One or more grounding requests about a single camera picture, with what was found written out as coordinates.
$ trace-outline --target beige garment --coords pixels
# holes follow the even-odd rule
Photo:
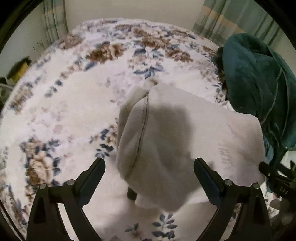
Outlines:
[[[119,115],[116,165],[141,198],[167,211],[206,202],[193,172],[198,157],[237,185],[263,183],[258,165],[265,161],[264,142],[256,117],[154,82],[135,88]]]

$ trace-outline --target curtain fold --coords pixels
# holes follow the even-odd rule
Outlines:
[[[64,0],[44,0],[43,9],[46,38],[52,44],[67,33]]]
[[[280,27],[254,0],[205,0],[193,31],[219,46],[238,33],[254,35],[271,45]]]

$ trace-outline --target green cloth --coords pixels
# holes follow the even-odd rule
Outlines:
[[[280,27],[254,0],[205,0],[193,31],[219,46],[238,33],[248,33],[271,45]]]
[[[295,76],[277,52],[245,33],[231,36],[213,62],[224,70],[234,110],[260,121],[267,162],[276,168],[296,148]]]

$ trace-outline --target striped curtain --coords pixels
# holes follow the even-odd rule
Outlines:
[[[44,0],[43,9],[47,41],[52,44],[68,32],[64,0]]]
[[[219,46],[238,33],[256,36],[271,45],[281,29],[254,0],[205,0],[193,31]]]

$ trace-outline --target metal screw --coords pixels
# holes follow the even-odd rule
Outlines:
[[[259,188],[260,188],[260,186],[259,186],[258,183],[254,183],[254,184],[253,184],[253,187],[254,187],[255,189],[259,189]]]
[[[227,186],[231,186],[231,185],[232,185],[232,181],[229,180],[229,179],[226,179],[224,182],[225,182],[225,184],[226,184]]]
[[[46,184],[45,184],[45,183],[41,184],[41,185],[39,186],[39,188],[40,188],[40,189],[44,189],[44,188],[46,188]]]
[[[75,183],[75,181],[73,179],[67,181],[68,186],[72,186],[74,183]]]

